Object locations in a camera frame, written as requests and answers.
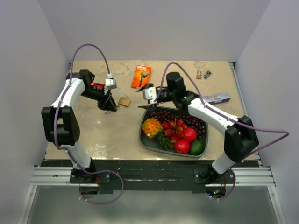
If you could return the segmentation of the black key bunch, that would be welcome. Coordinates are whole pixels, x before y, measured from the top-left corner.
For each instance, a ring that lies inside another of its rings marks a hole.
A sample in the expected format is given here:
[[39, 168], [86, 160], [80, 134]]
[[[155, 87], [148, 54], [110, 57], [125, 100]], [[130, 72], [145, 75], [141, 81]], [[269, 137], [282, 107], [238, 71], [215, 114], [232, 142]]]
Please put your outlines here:
[[211, 70], [207, 70], [204, 74], [204, 79], [208, 79], [210, 76], [212, 75], [212, 71]]

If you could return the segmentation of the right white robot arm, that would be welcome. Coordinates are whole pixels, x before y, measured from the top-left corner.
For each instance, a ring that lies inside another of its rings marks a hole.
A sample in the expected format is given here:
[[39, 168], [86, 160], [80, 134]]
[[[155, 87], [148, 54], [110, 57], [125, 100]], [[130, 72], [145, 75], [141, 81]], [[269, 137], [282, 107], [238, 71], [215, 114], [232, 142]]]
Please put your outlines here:
[[150, 109], [156, 108], [158, 103], [173, 102], [178, 110], [201, 119], [224, 136], [224, 152], [200, 173], [206, 182], [219, 183], [228, 169], [249, 156], [258, 146], [259, 140], [251, 119], [227, 114], [206, 102], [199, 94], [187, 90], [178, 72], [168, 73], [166, 81], [167, 86], [160, 88], [151, 83], [145, 84], [140, 88], [143, 98]]

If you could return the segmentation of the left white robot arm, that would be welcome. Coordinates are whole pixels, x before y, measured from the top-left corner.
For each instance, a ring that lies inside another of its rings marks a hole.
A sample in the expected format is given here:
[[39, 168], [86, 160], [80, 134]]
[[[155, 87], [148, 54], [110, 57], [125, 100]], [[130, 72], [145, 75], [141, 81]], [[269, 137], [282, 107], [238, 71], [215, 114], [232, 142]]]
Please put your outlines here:
[[65, 86], [57, 100], [41, 110], [45, 137], [58, 150], [64, 151], [73, 164], [74, 174], [86, 183], [96, 180], [97, 171], [94, 162], [79, 142], [80, 127], [73, 108], [80, 96], [97, 101], [103, 111], [117, 110], [111, 90], [117, 87], [116, 80], [108, 74], [101, 88], [93, 85], [95, 75], [89, 70], [69, 73]]

